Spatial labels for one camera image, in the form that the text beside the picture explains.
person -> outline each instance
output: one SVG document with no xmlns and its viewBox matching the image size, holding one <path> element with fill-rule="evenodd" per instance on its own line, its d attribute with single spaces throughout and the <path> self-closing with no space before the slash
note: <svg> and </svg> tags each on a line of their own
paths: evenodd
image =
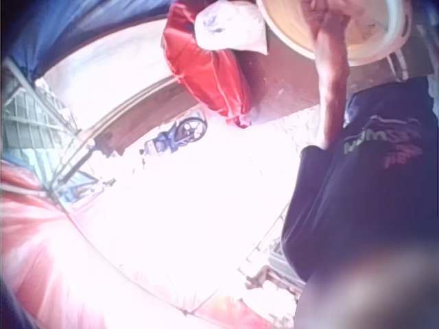
<svg viewBox="0 0 439 329">
<path fill-rule="evenodd" d="M 307 282 L 368 251 L 439 241 L 438 118 L 426 77 L 346 102 L 350 17 L 327 0 L 300 5 L 316 55 L 320 128 L 302 150 L 281 244 Z"/>
</svg>

red plastic bag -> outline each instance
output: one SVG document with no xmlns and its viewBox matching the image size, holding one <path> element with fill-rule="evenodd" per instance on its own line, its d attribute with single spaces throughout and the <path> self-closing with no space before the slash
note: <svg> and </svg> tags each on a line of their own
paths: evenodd
<svg viewBox="0 0 439 329">
<path fill-rule="evenodd" d="M 195 18 L 208 4 L 180 0 L 171 6 L 163 32 L 165 56 L 172 73 L 200 103 L 245 128 L 251 124 L 246 118 L 251 92 L 235 54 L 228 49 L 203 50 L 195 39 Z"/>
</svg>

white bowl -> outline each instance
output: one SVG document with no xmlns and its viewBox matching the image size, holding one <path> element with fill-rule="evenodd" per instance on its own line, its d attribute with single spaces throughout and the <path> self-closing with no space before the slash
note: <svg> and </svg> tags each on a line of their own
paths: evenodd
<svg viewBox="0 0 439 329">
<path fill-rule="evenodd" d="M 412 11 L 410 0 L 351 0 L 365 9 L 361 20 L 353 19 L 348 26 L 348 61 L 351 66 L 381 60 L 400 49 L 410 36 Z M 314 59 L 307 37 L 305 20 L 300 11 L 300 0 L 257 0 L 264 19 L 272 31 L 290 48 Z M 364 36 L 355 28 L 374 23 Z"/>
</svg>

red canopy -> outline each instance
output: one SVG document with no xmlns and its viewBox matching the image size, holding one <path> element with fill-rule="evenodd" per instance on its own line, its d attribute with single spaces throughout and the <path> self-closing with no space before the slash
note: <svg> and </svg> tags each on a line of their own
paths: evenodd
<svg viewBox="0 0 439 329">
<path fill-rule="evenodd" d="M 33 173 L 5 161 L 1 183 L 42 190 Z M 106 259 L 112 241 L 102 234 L 107 230 L 100 212 L 104 194 L 76 205 L 68 218 L 50 199 L 2 193 L 3 279 L 44 328 L 209 327 L 184 314 L 223 328 L 271 328 L 224 289 L 209 295 L 176 290 L 177 273 L 166 273 L 169 280 L 162 282 L 148 272 L 121 269 L 131 279 L 123 275 Z"/>
</svg>

blue tarp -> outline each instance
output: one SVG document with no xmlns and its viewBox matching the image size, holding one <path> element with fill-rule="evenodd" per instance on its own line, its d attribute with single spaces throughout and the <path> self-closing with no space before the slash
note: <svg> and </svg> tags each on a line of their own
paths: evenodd
<svg viewBox="0 0 439 329">
<path fill-rule="evenodd" d="M 35 0 L 18 21 L 8 55 L 30 81 L 81 45 L 166 14 L 172 0 Z"/>
</svg>

